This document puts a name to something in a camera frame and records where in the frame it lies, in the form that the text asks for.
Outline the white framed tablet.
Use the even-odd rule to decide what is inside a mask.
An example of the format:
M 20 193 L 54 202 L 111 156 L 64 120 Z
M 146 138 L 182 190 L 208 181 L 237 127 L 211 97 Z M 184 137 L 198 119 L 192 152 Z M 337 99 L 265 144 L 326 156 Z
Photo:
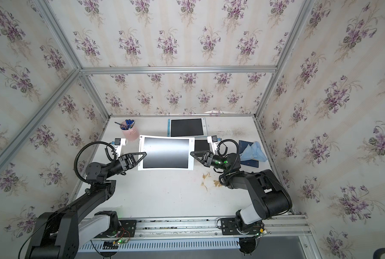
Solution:
M 138 165 L 140 171 L 194 169 L 195 139 L 140 135 L 139 151 L 146 156 Z
M 206 139 L 196 139 L 194 151 L 211 151 L 210 143 Z

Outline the blue framed drawing tablet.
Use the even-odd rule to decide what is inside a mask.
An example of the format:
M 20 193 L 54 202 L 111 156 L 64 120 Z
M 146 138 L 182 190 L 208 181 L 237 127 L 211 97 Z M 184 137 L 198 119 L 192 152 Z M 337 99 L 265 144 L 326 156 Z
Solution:
M 207 137 L 205 118 L 168 119 L 168 137 Z

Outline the light blue microfiber cloth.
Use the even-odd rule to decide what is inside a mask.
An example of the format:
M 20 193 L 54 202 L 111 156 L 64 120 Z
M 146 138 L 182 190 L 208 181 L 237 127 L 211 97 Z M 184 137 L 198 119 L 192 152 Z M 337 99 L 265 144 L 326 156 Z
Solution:
M 262 151 L 262 146 L 259 142 L 239 141 L 239 154 L 241 161 L 256 160 L 266 162 L 268 159 Z

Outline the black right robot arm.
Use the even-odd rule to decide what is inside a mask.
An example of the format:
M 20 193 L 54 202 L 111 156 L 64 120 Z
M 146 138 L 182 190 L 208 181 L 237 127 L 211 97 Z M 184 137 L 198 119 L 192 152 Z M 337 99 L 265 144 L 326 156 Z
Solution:
M 218 183 L 231 190 L 246 190 L 251 205 L 236 212 L 235 217 L 222 218 L 221 230 L 224 235 L 254 234 L 264 232 L 263 221 L 274 216 L 283 215 L 292 209 L 293 203 L 286 188 L 280 183 L 272 170 L 245 172 L 241 170 L 240 146 L 232 139 L 221 140 L 217 149 L 231 142 L 236 152 L 192 151 L 190 156 L 205 167 L 212 167 L 219 174 Z

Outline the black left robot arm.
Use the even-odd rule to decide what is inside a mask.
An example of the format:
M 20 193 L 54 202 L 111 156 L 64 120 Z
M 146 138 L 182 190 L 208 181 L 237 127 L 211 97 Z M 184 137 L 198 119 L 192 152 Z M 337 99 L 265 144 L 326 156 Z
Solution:
M 93 145 L 105 145 L 113 151 L 108 155 L 108 164 L 90 163 L 83 177 L 78 170 L 81 154 Z M 79 236 L 80 222 L 95 208 L 109 200 L 116 189 L 116 181 L 111 177 L 125 175 L 135 168 L 145 157 L 146 152 L 127 153 L 119 156 L 112 144 L 103 141 L 93 141 L 86 144 L 77 153 L 74 160 L 74 172 L 78 179 L 89 184 L 84 195 L 78 197 L 69 205 L 55 212 L 41 214 L 37 220 L 34 232 L 21 246 L 26 249 L 27 259 L 73 259 L 79 245 L 85 242 Z

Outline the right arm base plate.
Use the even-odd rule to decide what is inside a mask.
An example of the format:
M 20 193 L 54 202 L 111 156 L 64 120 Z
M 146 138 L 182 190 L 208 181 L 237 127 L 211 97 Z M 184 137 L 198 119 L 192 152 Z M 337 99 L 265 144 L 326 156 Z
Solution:
M 263 221 L 245 224 L 238 218 L 220 218 L 216 222 L 222 235 L 258 235 L 264 232 Z

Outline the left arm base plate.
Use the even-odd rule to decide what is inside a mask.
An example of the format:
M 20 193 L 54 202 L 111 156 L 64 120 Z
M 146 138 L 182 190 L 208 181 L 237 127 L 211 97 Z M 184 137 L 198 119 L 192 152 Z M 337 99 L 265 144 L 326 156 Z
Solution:
M 117 227 L 110 227 L 105 232 L 101 233 L 101 238 L 132 238 L 135 236 L 136 231 L 136 220 L 119 220 Z

